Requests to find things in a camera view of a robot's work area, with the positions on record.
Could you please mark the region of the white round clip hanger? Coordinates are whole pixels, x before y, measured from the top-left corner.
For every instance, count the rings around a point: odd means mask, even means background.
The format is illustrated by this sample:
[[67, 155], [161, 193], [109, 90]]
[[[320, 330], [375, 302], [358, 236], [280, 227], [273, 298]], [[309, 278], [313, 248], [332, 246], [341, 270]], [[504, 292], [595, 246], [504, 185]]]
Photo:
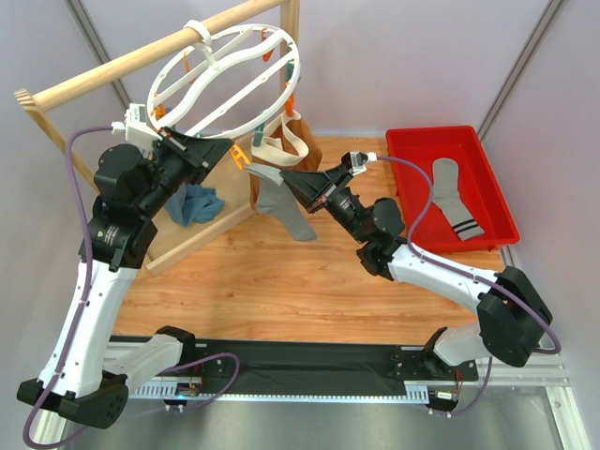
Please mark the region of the white round clip hanger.
[[247, 23], [210, 33], [177, 52], [151, 84], [146, 110], [155, 129], [190, 137], [237, 138], [288, 109], [300, 79], [296, 41], [283, 29]]

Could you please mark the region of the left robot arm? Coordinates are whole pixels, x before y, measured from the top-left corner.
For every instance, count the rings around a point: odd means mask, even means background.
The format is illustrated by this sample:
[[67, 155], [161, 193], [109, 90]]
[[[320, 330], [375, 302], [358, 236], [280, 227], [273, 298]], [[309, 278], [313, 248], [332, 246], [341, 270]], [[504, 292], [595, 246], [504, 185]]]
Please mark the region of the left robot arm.
[[17, 398], [91, 428], [106, 429], [128, 395], [171, 368], [191, 362], [194, 335], [164, 326], [112, 363], [106, 347], [123, 300], [158, 233], [154, 217], [185, 184], [199, 185], [229, 153], [230, 139], [190, 137], [162, 129], [146, 157], [130, 143], [99, 158], [99, 194], [85, 218], [75, 291], [52, 357]]

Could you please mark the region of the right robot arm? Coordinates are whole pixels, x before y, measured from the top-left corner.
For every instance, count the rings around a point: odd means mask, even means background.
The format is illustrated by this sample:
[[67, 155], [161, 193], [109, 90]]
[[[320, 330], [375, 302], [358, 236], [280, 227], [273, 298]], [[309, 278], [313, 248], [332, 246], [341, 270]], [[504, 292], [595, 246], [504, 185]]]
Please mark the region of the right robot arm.
[[323, 172], [284, 170], [283, 182], [310, 214], [321, 209], [359, 244], [356, 254], [373, 276], [409, 283], [471, 311], [475, 322], [439, 329], [427, 342], [431, 363], [456, 367], [495, 357], [522, 368], [549, 332], [552, 316], [528, 277], [518, 268], [478, 269], [428, 252], [402, 236], [404, 223], [395, 200], [361, 204], [349, 188], [372, 155], [351, 152]]

